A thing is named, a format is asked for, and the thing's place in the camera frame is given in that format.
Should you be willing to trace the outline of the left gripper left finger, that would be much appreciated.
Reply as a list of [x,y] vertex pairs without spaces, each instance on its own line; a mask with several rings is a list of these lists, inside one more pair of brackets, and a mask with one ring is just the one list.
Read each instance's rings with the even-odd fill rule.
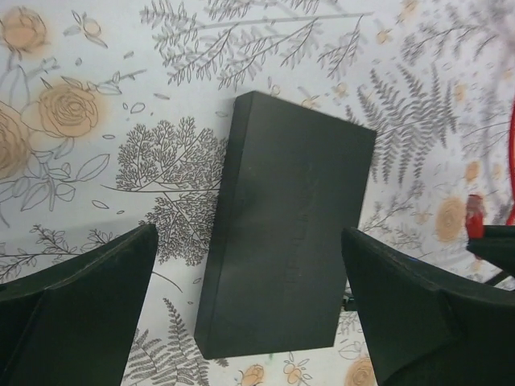
[[3,385],[119,385],[158,248],[153,224],[1,286]]

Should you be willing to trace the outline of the black network switch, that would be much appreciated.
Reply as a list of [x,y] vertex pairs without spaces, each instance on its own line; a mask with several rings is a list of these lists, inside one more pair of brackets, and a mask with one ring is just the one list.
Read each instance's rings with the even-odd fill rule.
[[205,359],[330,347],[376,134],[248,92],[234,103],[196,317]]

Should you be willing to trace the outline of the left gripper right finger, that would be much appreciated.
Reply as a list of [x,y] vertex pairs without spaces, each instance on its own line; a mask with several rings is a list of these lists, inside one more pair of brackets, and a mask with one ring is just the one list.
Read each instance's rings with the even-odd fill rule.
[[355,228],[342,256],[379,385],[512,385],[514,294]]

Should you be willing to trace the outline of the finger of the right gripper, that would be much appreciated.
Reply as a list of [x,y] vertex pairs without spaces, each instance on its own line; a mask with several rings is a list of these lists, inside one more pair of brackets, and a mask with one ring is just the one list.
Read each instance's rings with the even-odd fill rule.
[[470,238],[467,250],[486,261],[514,260],[514,226],[485,225],[481,238]]

